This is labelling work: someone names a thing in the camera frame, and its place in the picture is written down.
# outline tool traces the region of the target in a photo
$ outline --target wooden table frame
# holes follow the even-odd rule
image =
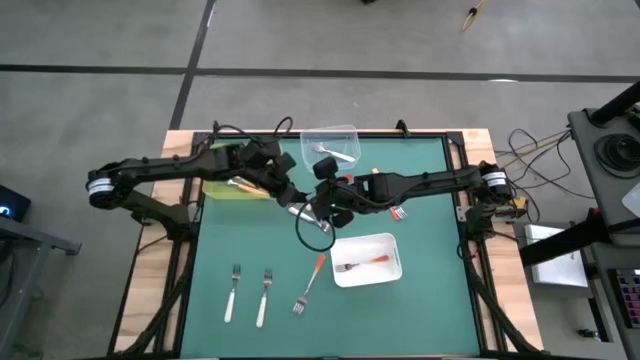
[[[272,131],[247,132],[270,133]],[[361,129],[359,132],[369,137],[377,135],[380,137],[403,136],[401,130]],[[202,139],[206,138],[206,134],[203,133],[208,132],[191,130],[167,132],[161,157],[171,157],[174,154],[189,156],[193,151],[196,151],[193,144],[200,143]],[[221,133],[227,137],[238,136],[234,131],[222,131]],[[453,169],[460,168],[465,164],[478,164],[483,160],[489,163],[496,162],[487,129],[417,129],[411,130],[411,136],[442,136],[446,138],[447,141],[443,143],[448,143],[449,149],[445,149],[445,156],[448,166]],[[187,195],[190,199],[189,202],[202,201],[199,179],[194,179],[190,183],[185,180],[156,182],[151,196],[166,204],[176,204]],[[469,197],[466,193],[456,194],[453,198],[456,205],[469,204]],[[494,224],[494,227],[497,231],[513,235],[510,225]],[[165,232],[161,225],[145,226],[138,247],[142,247],[163,235]],[[527,341],[538,349],[542,349],[542,340],[517,244],[511,239],[496,236],[487,241],[486,245],[483,243],[478,248],[475,246],[473,243],[470,244],[470,250],[478,253],[474,265],[478,274],[488,285],[487,288],[497,297],[501,308]],[[178,245],[163,240],[145,249],[134,258],[108,350],[109,354],[126,349],[144,330],[160,307],[167,286],[171,282],[175,282],[176,277],[184,271],[188,256],[195,256],[195,249],[190,248],[190,244]],[[172,350],[174,353],[179,353],[187,300],[180,299],[176,302],[166,328],[162,332],[164,334],[163,343],[160,343],[161,346],[155,344],[155,348],[150,345],[147,352]],[[513,345],[509,343],[508,339],[505,342],[501,331],[496,331],[496,323],[482,300],[477,296],[472,296],[472,305],[474,305],[474,316],[476,317],[481,349],[513,350]]]

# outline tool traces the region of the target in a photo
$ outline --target utensil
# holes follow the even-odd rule
[[[264,271],[264,280],[262,283],[264,284],[264,291],[262,292],[262,299],[260,299],[260,309],[258,309],[258,320],[256,320],[256,326],[261,328],[264,324],[264,313],[267,309],[267,292],[271,283],[273,282],[273,273],[271,269],[265,269]]]
[[[233,264],[231,280],[233,281],[233,286],[229,293],[229,300],[227,300],[227,310],[224,312],[224,322],[227,324],[231,322],[231,315],[233,315],[233,303],[236,299],[236,287],[238,286],[238,280],[240,280],[240,264]]]
[[[329,232],[331,230],[331,225],[326,221],[318,221],[293,205],[289,206],[287,211],[295,216],[298,216],[298,213],[301,213],[300,218],[302,220],[317,225],[323,232]]]
[[[392,206],[389,211],[391,211],[391,216],[393,216],[395,221],[400,221],[409,216],[400,206]]]
[[[298,298],[298,301],[296,301],[296,304],[293,305],[294,314],[302,315],[302,312],[304,311],[304,307],[307,305],[307,295],[309,294],[309,290],[311,289],[313,280],[316,279],[316,275],[318,275],[318,272],[322,268],[322,265],[324,264],[324,261],[326,258],[327,257],[324,254],[318,255],[318,260],[316,261],[316,267],[313,270],[313,274],[311,275],[311,280],[309,280],[309,284],[307,285],[307,288],[305,289],[304,294],[302,294],[302,296]]]
[[[375,259],[371,259],[369,261],[364,261],[364,262],[355,263],[355,264],[336,265],[334,268],[336,269],[336,272],[345,272],[345,271],[349,271],[349,270],[353,269],[354,267],[356,267],[358,265],[375,264],[375,263],[380,263],[380,262],[385,262],[385,261],[389,261],[389,255],[382,255],[382,256],[379,256],[379,257],[377,257]]]
[[[246,191],[246,192],[258,195],[260,197],[269,197],[269,193],[267,193],[265,191],[262,191],[262,190],[259,190],[259,189],[256,189],[256,188],[251,187],[251,186],[247,186],[247,185],[244,185],[244,184],[237,183],[237,182],[233,181],[233,179],[227,180],[227,185],[236,186],[238,189],[240,189],[242,191]]]
[[[323,152],[323,153],[327,153],[335,158],[338,158],[340,160],[346,161],[346,162],[354,162],[356,161],[355,158],[349,156],[349,155],[345,155],[345,154],[340,154],[339,152],[336,151],[331,151],[331,150],[327,150],[324,148],[324,146],[322,145],[322,143],[317,143],[313,145],[313,150],[315,150],[316,152]]]

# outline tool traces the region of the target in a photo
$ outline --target white paper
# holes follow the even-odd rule
[[[563,229],[556,229],[539,225],[526,225],[527,245],[546,239]],[[584,273],[580,251],[558,256],[555,259],[531,267],[533,281],[540,284],[568,285],[589,287]]]

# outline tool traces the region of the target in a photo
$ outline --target black stripe on floor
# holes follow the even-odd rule
[[[294,77],[337,79],[397,79],[397,80],[447,80],[447,81],[518,81],[559,83],[635,83],[640,75],[551,75],[551,74],[501,74],[455,73],[375,70],[307,70],[307,69],[243,69],[199,68],[196,76],[220,77]]]
[[[187,69],[181,68],[181,67],[146,67],[146,66],[73,66],[73,65],[0,64],[0,72],[182,75],[187,72]]]
[[[189,91],[191,91],[191,84],[193,84],[193,77],[195,76],[196,67],[200,60],[200,54],[202,54],[202,47],[204,46],[204,40],[207,37],[207,30],[209,30],[209,22],[213,18],[213,6],[215,3],[216,0],[207,0],[207,4],[204,7],[200,26],[198,27],[198,33],[196,34],[196,41],[193,44],[191,56],[189,57],[187,72],[182,80],[182,86],[178,93],[178,100],[176,100],[176,106],[173,109],[173,114],[171,115],[169,130],[180,129],[184,109],[187,106],[187,99],[189,98]]]

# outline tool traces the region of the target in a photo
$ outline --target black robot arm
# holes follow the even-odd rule
[[[277,141],[251,140],[247,145],[231,144],[202,150],[191,157],[127,159],[89,172],[86,184],[91,205],[101,209],[124,208],[138,222],[154,219],[162,223],[170,240],[188,241],[194,236],[184,205],[166,205],[134,188],[143,182],[199,177],[226,181],[239,176],[266,190],[280,206],[304,202],[287,171],[296,165],[288,153],[281,153]]]
[[[326,158],[314,166],[319,180],[316,196],[309,200],[318,219],[331,220],[341,228],[353,219],[353,213],[370,214],[398,206],[408,199],[470,192],[478,201],[467,213],[466,236],[484,240],[493,236],[491,218],[498,206],[512,200],[504,171],[482,162],[460,170],[402,176],[395,173],[336,177],[335,159]]]

